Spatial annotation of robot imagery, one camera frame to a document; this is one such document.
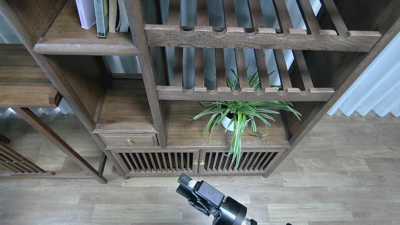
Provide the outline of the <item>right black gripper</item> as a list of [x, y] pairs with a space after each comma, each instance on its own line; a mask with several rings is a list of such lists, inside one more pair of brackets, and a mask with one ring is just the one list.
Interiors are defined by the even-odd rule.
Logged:
[[257, 225], [254, 219], [246, 218], [247, 207], [229, 196], [222, 202], [225, 196], [207, 182], [181, 174], [178, 183], [176, 192], [204, 215], [213, 215], [213, 225]]

